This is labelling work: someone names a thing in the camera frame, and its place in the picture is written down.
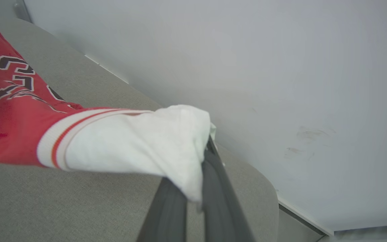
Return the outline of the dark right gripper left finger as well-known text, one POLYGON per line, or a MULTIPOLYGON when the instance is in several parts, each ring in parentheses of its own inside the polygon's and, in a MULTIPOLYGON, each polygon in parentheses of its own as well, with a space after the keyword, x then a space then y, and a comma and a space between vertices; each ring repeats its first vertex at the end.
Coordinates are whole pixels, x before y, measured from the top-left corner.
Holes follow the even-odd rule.
POLYGON ((162 178, 137 237, 137 242, 185 242, 187 198, 162 178))

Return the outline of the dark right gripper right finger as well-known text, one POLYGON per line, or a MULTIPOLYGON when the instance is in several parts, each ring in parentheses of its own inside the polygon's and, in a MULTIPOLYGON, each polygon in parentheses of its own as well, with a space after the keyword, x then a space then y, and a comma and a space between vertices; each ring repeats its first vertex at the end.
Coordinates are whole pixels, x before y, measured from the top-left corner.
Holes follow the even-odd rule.
POLYGON ((209 137, 202 163, 206 242, 255 242, 217 148, 209 137))

